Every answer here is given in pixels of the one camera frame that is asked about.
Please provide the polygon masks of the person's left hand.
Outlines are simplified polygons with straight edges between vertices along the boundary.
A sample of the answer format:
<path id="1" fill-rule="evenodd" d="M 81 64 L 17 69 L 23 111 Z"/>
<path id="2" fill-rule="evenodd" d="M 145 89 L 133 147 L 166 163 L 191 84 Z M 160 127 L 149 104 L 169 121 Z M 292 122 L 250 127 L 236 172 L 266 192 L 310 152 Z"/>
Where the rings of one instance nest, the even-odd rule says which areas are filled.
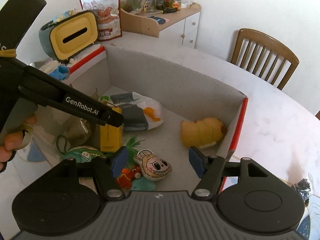
<path id="1" fill-rule="evenodd" d="M 1 173 L 7 168 L 9 161 L 15 156 L 15 152 L 21 149 L 30 137 L 32 125 L 37 122 L 35 114 L 29 116 L 20 126 L 13 132 L 8 133 L 1 144 Z"/>

